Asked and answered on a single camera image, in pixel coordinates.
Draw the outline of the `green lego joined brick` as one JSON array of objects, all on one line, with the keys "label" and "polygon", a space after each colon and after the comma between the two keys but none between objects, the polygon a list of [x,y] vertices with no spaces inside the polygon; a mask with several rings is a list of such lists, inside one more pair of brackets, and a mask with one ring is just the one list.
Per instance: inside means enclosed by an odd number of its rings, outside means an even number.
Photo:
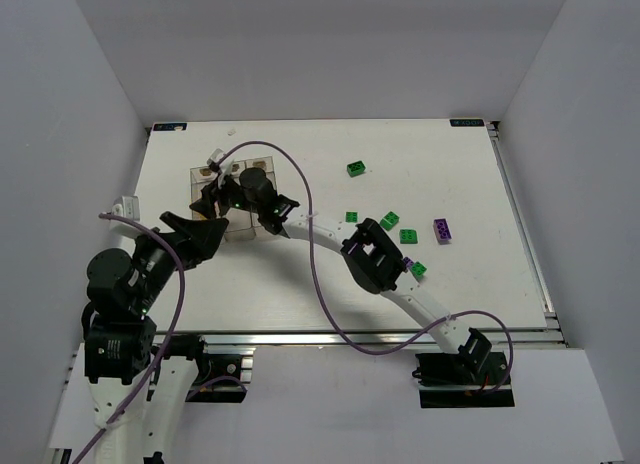
[{"label": "green lego joined brick", "polygon": [[415,279],[420,281],[421,279],[424,278],[427,272],[427,267],[423,265],[421,262],[416,261],[409,266],[409,271],[414,276]]}]

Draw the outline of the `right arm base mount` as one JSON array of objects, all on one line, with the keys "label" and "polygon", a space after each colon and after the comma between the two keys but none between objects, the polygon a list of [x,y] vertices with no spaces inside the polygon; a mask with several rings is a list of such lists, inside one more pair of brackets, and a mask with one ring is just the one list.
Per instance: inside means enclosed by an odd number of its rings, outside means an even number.
[{"label": "right arm base mount", "polygon": [[417,367],[412,377],[417,381],[422,409],[513,408],[515,399],[511,377],[497,391],[507,371],[507,358],[492,352],[481,370],[471,374],[458,365],[454,356],[444,353],[416,354]]}]

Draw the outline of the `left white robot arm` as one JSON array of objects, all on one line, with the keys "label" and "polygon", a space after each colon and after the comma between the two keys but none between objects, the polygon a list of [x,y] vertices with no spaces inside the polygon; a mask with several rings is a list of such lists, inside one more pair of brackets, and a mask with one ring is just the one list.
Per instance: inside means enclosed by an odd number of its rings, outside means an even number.
[{"label": "left white robot arm", "polygon": [[115,213],[109,218],[134,229],[135,248],[108,248],[87,266],[84,371],[98,431],[78,456],[168,463],[187,394],[206,369],[204,340],[169,329],[156,345],[149,311],[172,276],[179,279],[178,297],[185,297],[186,271],[215,255],[228,221],[165,212],[161,220],[171,230],[162,233]]}]

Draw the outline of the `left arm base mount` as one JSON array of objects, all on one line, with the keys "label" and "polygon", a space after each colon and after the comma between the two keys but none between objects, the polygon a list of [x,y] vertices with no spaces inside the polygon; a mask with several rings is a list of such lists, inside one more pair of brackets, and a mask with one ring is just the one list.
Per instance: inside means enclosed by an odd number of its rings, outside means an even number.
[{"label": "left arm base mount", "polygon": [[244,357],[241,354],[209,350],[203,336],[185,334],[171,338],[163,360],[174,357],[193,361],[197,368],[187,391],[187,402],[240,404],[244,401],[248,387],[242,377]]}]

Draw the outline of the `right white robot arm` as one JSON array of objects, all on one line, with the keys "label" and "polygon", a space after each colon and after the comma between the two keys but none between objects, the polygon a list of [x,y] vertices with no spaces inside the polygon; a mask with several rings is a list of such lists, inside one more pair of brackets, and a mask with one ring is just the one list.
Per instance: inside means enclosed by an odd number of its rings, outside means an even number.
[{"label": "right white robot arm", "polygon": [[230,210],[252,213],[271,235],[304,240],[311,249],[322,247],[339,254],[361,289],[396,304],[421,325],[422,333],[434,339],[447,373],[456,374],[462,382],[484,383],[491,342],[422,287],[419,266],[407,265],[400,249],[375,220],[323,220],[278,193],[259,168],[248,168],[237,178],[219,173],[202,188],[190,208],[206,219],[222,218]]}]

